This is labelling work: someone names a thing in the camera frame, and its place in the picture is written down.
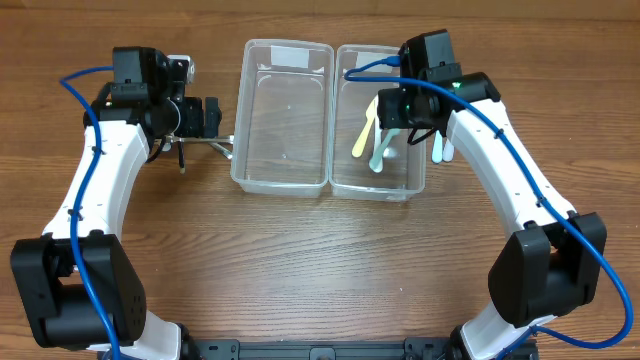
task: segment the clear plastic container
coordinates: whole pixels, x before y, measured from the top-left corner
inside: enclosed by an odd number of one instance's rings
[[[329,182],[335,196],[351,199],[406,201],[425,186],[426,142],[409,146],[408,130],[393,137],[383,158],[383,169],[369,168],[373,153],[374,127],[359,158],[351,155],[365,125],[365,111],[378,90],[397,86],[390,83],[364,83],[344,80],[344,73],[372,61],[395,55],[398,48],[370,45],[343,45],[338,49],[335,80],[336,115],[331,129]],[[358,76],[399,76],[398,68],[375,66]],[[382,131],[382,139],[387,134]]]
[[[329,45],[249,40],[231,177],[247,192],[316,197],[328,180],[334,53]]]

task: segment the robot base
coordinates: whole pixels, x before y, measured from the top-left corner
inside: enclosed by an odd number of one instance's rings
[[[196,341],[202,360],[445,360],[449,338],[413,337],[404,341]],[[535,341],[505,358],[539,360]]]

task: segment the blue cable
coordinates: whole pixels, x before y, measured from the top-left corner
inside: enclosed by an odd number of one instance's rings
[[[520,337],[513,342],[513,344],[502,349],[502,351],[498,354],[498,356],[496,356],[496,360],[504,359],[504,357],[509,355],[513,350],[519,348],[520,345],[527,342],[527,339],[529,339],[529,336],[531,336],[532,334],[533,334],[533,331],[531,330],[531,328],[528,328],[527,331],[522,333],[522,335],[520,335]]]
[[[102,354],[100,360],[112,360],[111,358],[111,349]],[[120,360],[140,360],[138,358],[134,358],[133,356],[127,356],[125,354],[120,354]]]
[[[84,259],[82,258],[82,252],[80,251],[80,245],[78,243],[78,214],[80,212],[80,205],[82,204],[82,198],[84,197],[84,193],[87,191],[87,186],[89,185],[89,181],[91,180],[91,176],[96,170],[96,166],[98,166],[98,161],[100,160],[100,155],[102,154],[102,136],[100,135],[100,125],[98,124],[98,117],[96,116],[93,109],[87,102],[87,100],[76,91],[71,85],[67,83],[67,81],[80,77],[82,75],[98,72],[98,71],[111,71],[113,70],[113,66],[101,66],[95,67],[91,69],[86,69],[82,71],[78,71],[75,74],[71,74],[67,77],[60,79],[60,84],[65,87],[65,89],[69,90],[69,92],[75,96],[76,99],[82,104],[84,109],[89,114],[89,118],[91,118],[91,124],[93,125],[93,130],[95,132],[96,137],[96,147],[93,152],[93,159],[91,160],[91,164],[89,164],[89,168],[87,169],[87,173],[84,175],[82,179],[82,183],[78,188],[78,194],[76,195],[76,199],[73,202],[73,210],[71,213],[71,249],[73,251],[73,258],[76,261],[76,265],[78,266],[78,271],[80,272],[80,277],[82,278],[82,283],[84,288],[87,290],[87,294],[89,295],[89,299],[93,304],[93,307],[96,309],[102,324],[104,325],[105,330],[107,331],[107,336],[109,337],[109,341],[111,342],[111,350],[112,350],[112,359],[120,360],[120,343],[118,341],[118,336],[116,334],[116,330],[109,320],[109,316],[105,311],[98,295],[93,288],[93,284],[91,283],[91,278],[89,277],[89,273],[87,272],[87,268],[84,264]]]
[[[536,184],[535,179],[533,178],[533,175],[531,175],[531,172],[529,171],[529,169],[527,168],[527,166],[525,165],[524,161],[522,160],[522,158],[520,157],[520,155],[518,154],[517,150],[513,147],[513,145],[511,144],[511,142],[509,141],[509,139],[507,139],[507,137],[504,135],[504,133],[502,131],[500,131],[500,129],[493,123],[491,122],[491,120],[489,120],[489,118],[487,118],[480,110],[476,109],[473,105],[471,105],[470,103],[468,103],[467,101],[465,101],[464,99],[458,97],[457,95],[455,95],[452,92],[449,92],[447,89],[442,88],[440,86],[437,86],[433,83],[429,83],[426,81],[421,81],[421,80],[416,80],[416,79],[411,79],[411,78],[399,78],[399,77],[353,77],[351,76],[351,74],[354,73],[359,73],[362,72],[364,70],[367,70],[373,66],[376,65],[389,65],[389,66],[393,66],[393,67],[398,67],[400,66],[400,57],[399,56],[390,56],[386,59],[382,59],[382,60],[378,60],[378,61],[374,61],[370,64],[367,64],[363,67],[360,68],[356,68],[356,69],[351,69],[349,71],[347,71],[344,75],[345,80],[347,81],[361,81],[361,82],[392,82],[392,83],[400,83],[403,85],[412,85],[412,86],[419,86],[419,87],[423,87],[429,91],[432,91],[434,93],[437,93],[438,95],[441,95],[457,104],[459,104],[460,106],[463,106],[464,108],[466,108],[467,110],[469,110],[471,113],[473,113],[476,117],[478,117],[478,119],[480,119],[485,125],[487,125],[495,134],[498,138],[500,138],[500,140],[502,141],[502,143],[504,144],[504,146],[507,148],[507,150],[509,150],[509,153],[511,153],[511,156],[513,157],[513,159],[515,160],[515,162],[518,164],[518,167],[520,168],[520,170],[522,171],[522,174],[524,175],[524,177],[527,179],[527,182],[529,183],[529,185],[531,186],[531,189],[533,190],[533,193],[535,194],[535,196],[539,199],[539,203],[540,205],[542,205],[548,212],[549,214],[551,214],[551,216],[553,216],[556,221],[558,221],[558,223],[560,225],[562,225],[567,232],[569,232],[569,234],[571,234],[582,246],[584,246],[587,251],[596,259],[596,261],[598,262],[598,264],[600,264],[600,266],[604,269],[604,271],[607,273],[607,275],[609,276],[609,278],[611,279],[611,281],[613,282],[613,285],[616,287],[616,290],[618,290],[618,293],[620,294],[620,299],[622,300],[622,304],[624,305],[624,310],[625,310],[625,318],[624,318],[624,325],[622,326],[622,328],[620,329],[620,331],[614,335],[613,337],[604,340],[604,341],[600,341],[600,342],[587,342],[587,341],[582,341],[582,340],[577,340],[574,339],[572,337],[569,337],[567,335],[564,334],[560,334],[554,330],[542,327],[542,326],[532,326],[530,328],[530,331],[527,333],[527,337],[530,334],[535,334],[537,332],[542,332],[548,335],[551,335],[557,339],[560,339],[564,342],[567,342],[571,345],[574,346],[578,346],[578,347],[582,347],[582,348],[587,348],[587,349],[603,349],[606,347],[610,347],[613,345],[616,345],[617,343],[619,343],[620,341],[622,341],[622,339],[624,339],[629,332],[631,331],[631,328],[633,327],[633,304],[631,303],[631,298],[629,297],[629,293],[627,292],[626,288],[624,287],[624,284],[622,283],[622,281],[620,280],[620,277],[618,276],[618,274],[616,274],[615,270],[613,269],[613,267],[611,267],[611,265],[609,265],[609,262],[604,258],[604,256],[602,256],[602,254],[600,254],[598,252],[598,250],[589,242],[589,240],[587,240],[587,238],[580,232],[578,231],[578,229],[576,229],[569,221],[567,221],[564,217],[562,217],[562,215],[560,215],[554,208],[553,206],[551,206],[551,204],[549,203],[549,201],[547,200],[547,198],[544,197],[544,195],[542,194],[542,191],[540,190],[540,187],[538,187],[538,184]],[[520,339],[516,340],[516,342],[513,345],[520,345],[520,343],[522,343],[520,341]],[[515,349],[516,347],[509,346],[507,348],[505,348],[501,354],[499,355],[499,358],[504,357],[505,355],[507,355],[509,352],[513,351],[513,349]]]

